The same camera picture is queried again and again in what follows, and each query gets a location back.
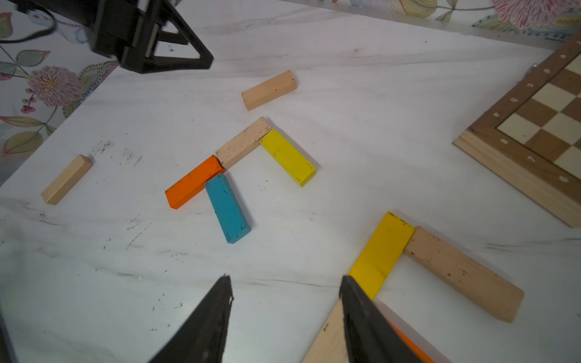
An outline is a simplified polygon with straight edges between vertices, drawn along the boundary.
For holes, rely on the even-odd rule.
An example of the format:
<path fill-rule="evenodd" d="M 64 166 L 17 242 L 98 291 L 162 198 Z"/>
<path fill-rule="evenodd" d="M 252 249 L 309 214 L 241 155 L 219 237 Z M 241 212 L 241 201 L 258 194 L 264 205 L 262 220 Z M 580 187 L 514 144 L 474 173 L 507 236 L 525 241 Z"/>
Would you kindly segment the teal block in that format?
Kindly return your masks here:
<path fill-rule="evenodd" d="M 226 241 L 229 244 L 237 243 L 251 231 L 251 227 L 228 179 L 219 173 L 204 186 Z"/>

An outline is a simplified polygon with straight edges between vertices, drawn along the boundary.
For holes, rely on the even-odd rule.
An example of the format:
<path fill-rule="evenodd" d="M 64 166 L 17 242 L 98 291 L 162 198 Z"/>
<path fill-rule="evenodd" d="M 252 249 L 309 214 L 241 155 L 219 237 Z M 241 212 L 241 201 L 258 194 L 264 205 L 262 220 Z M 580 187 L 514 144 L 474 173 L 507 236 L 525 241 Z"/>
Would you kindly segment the natural wood block top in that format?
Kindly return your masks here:
<path fill-rule="evenodd" d="M 415 229 L 404 254 L 493 317 L 515 320 L 524 291 L 427 229 Z"/>

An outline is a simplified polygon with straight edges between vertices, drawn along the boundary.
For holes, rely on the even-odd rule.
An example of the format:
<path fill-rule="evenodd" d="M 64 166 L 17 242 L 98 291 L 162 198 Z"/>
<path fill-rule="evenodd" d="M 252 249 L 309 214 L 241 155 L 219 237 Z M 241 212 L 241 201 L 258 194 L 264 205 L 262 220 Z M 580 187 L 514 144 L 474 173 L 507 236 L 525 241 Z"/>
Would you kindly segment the yellow block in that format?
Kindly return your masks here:
<path fill-rule="evenodd" d="M 359 255 L 349 276 L 373 301 L 392 271 L 415 228 L 393 213 L 387 213 Z"/>
<path fill-rule="evenodd" d="M 276 129 L 262 137 L 260 144 L 300 187 L 316 175 L 314 165 Z"/>

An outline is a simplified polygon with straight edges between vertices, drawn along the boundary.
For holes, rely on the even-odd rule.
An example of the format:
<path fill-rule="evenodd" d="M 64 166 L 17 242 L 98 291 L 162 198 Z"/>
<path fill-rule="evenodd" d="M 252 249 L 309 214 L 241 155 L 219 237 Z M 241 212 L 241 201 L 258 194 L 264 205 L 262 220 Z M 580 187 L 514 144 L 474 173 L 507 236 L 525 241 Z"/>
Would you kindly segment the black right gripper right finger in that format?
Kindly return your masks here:
<path fill-rule="evenodd" d="M 421 361 L 353 277 L 343 276 L 339 297 L 343 304 L 344 335 L 350 362 Z"/>

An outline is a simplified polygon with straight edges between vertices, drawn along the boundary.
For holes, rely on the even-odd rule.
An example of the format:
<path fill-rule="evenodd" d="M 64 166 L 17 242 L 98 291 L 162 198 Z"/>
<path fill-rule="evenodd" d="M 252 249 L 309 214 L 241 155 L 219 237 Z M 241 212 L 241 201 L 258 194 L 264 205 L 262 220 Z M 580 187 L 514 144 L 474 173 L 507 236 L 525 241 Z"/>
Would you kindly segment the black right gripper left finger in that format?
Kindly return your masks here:
<path fill-rule="evenodd" d="M 234 296 L 231 278 L 220 277 L 152 362 L 221 362 Z"/>

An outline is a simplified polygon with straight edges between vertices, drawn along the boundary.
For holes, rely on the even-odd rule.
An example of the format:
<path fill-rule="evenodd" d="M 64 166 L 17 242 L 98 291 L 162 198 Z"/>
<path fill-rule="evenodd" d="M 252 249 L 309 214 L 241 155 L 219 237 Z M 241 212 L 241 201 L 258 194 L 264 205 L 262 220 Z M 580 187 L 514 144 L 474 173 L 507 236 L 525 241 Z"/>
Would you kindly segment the orange block diagonal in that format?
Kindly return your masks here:
<path fill-rule="evenodd" d="M 165 191 L 169 206 L 177 210 L 204 189 L 205 184 L 225 169 L 211 156 Z"/>

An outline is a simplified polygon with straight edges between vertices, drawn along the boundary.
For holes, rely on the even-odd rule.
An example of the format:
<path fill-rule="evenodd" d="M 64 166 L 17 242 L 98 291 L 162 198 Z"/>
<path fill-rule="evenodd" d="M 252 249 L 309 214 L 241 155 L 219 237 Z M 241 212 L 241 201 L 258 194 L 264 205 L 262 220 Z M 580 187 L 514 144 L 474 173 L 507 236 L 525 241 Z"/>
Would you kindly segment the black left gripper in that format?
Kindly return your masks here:
<path fill-rule="evenodd" d="M 208 70 L 214 57 L 170 1 L 19 1 L 18 10 L 57 14 L 85 28 L 95 53 L 114 56 L 120 66 L 139 74 Z M 161 42 L 191 45 L 198 58 L 156 56 Z"/>

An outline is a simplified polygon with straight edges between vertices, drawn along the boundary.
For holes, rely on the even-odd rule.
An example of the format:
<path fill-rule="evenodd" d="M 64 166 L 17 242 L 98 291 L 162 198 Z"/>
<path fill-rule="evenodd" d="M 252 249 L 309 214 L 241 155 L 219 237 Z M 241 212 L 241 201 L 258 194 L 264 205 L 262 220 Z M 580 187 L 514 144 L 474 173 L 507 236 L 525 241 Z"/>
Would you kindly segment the orange block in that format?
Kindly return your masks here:
<path fill-rule="evenodd" d="M 413 352 L 413 354 L 423 363 L 434 363 L 434 361 L 425 354 L 420 348 L 418 348 L 405 334 L 403 334 L 394 324 L 388 322 L 388 324 L 394 329 L 395 333 L 399 336 L 402 342 Z"/>

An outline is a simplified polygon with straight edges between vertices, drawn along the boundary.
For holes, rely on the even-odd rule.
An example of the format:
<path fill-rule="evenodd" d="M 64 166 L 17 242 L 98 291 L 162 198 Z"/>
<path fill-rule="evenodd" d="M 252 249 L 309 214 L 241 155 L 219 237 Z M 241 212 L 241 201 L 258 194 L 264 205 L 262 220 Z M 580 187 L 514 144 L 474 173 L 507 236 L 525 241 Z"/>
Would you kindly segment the natural wood block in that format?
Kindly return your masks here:
<path fill-rule="evenodd" d="M 493 317 L 515 320 L 524 291 L 427 229 L 415 229 L 404 254 Z"/>
<path fill-rule="evenodd" d="M 301 362 L 346 363 L 347 361 L 343 304 L 338 299 Z"/>
<path fill-rule="evenodd" d="M 42 192 L 42 199 L 46 204 L 56 205 L 92 168 L 92 161 L 81 154 L 51 182 Z"/>
<path fill-rule="evenodd" d="M 216 151 L 216 157 L 224 169 L 232 168 L 242 158 L 256 149 L 260 140 L 272 130 L 269 122 L 261 117 Z"/>
<path fill-rule="evenodd" d="M 297 89 L 297 82 L 290 70 L 272 77 L 257 86 L 241 93 L 243 103 L 248 111 L 273 101 Z"/>

